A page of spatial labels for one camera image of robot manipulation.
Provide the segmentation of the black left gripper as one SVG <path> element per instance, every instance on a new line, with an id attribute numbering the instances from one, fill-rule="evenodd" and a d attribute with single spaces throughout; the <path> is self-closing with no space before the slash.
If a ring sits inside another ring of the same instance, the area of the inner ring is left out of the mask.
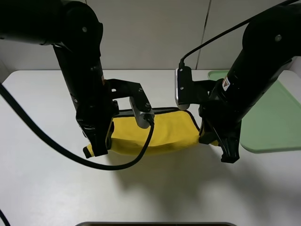
<path id="1" fill-rule="evenodd" d="M 113 118 L 119 113 L 116 100 L 90 103 L 75 99 L 76 121 L 84 136 L 89 139 L 93 157 L 108 154 L 114 132 Z"/>

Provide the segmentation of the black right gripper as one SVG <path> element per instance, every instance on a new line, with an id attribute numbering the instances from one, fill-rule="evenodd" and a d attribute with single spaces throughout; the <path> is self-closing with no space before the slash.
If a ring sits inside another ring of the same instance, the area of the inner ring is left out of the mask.
<path id="1" fill-rule="evenodd" d="M 226 107 L 221 101 L 200 105 L 198 110 L 202 118 L 199 131 L 199 143 L 218 144 L 223 154 L 221 162 L 235 163 L 239 157 L 239 138 L 241 120 L 236 119 L 236 112 Z"/>

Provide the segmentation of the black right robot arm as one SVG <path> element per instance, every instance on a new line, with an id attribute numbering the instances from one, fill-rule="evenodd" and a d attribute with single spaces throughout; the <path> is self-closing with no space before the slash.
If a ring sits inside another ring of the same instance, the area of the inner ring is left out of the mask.
<path id="1" fill-rule="evenodd" d="M 239 159 L 243 117 L 260 100 L 279 75 L 301 54 L 301 5 L 275 6 L 255 16 L 246 27 L 242 50 L 227 76 L 218 80 L 202 104 L 200 142 L 217 141 L 221 161 Z"/>

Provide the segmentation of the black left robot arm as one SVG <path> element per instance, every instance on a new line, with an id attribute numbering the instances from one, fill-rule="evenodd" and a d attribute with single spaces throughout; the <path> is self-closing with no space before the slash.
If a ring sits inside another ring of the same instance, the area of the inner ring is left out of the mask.
<path id="1" fill-rule="evenodd" d="M 107 154 L 118 108 L 100 61 L 103 24 L 92 8 L 72 0 L 3 0 L 0 37 L 52 45 L 93 154 Z"/>

